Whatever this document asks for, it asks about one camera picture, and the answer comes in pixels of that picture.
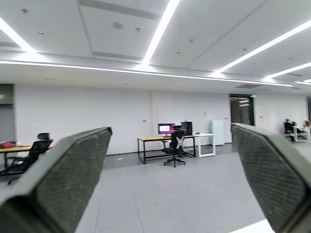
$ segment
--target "white cabinet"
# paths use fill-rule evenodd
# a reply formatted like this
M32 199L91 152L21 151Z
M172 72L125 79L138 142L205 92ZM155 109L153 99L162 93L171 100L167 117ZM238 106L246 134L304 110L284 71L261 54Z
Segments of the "white cabinet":
M214 140L216 146L225 144L224 121L212 120L211 133L215 135Z

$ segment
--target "computer monitor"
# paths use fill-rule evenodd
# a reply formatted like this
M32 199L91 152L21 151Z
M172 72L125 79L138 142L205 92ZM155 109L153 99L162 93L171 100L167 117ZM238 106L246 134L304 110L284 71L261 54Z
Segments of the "computer monitor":
M158 124L159 134L172 134L174 131L175 124L173 123L162 123Z

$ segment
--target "white desk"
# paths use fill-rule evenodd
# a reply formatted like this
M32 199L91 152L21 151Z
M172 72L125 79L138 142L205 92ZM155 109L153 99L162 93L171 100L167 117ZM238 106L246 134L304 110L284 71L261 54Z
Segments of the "white desk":
M207 156L216 156L216 145L215 145L215 135L211 133L200 133L200 134L193 134L193 136L198 137L198 147L199 147L199 158L207 157ZM211 137L213 141L213 153L210 154L201 154L201 138L202 137Z
M267 220L263 220L231 233L274 233Z

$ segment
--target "chair base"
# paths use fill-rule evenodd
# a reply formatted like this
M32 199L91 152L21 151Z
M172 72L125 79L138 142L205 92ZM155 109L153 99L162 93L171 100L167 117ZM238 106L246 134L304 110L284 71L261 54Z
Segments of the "chair base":
M180 163L183 163L184 165L186 165L186 162L185 161L182 161L180 159L176 159L175 156L172 158L172 159L168 159L165 163L164 163L164 166L166 166L167 164L169 164L170 162L174 162L174 167L176 167L176 161L177 162L180 162Z

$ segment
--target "desk with black frame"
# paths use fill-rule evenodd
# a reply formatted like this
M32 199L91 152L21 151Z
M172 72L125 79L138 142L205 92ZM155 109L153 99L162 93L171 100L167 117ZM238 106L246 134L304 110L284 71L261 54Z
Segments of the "desk with black frame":
M193 139L193 154L184 151L183 154L190 155L192 157L196 157L195 155L195 137L193 135L185 136L186 138L192 138ZM146 159L151 159L151 158L159 158L159 157L165 157L165 156L172 156L172 154L161 154L161 155L154 155L154 156L148 156L146 157L146 142L155 142L155 141L165 141L165 140L171 140L171 137L162 137L162 136L156 136L156 137L138 137L137 138L137 146L138 146L138 157L139 159L146 164ZM139 149L139 142L143 142L143 153L144 157L141 158L140 156L140 149Z

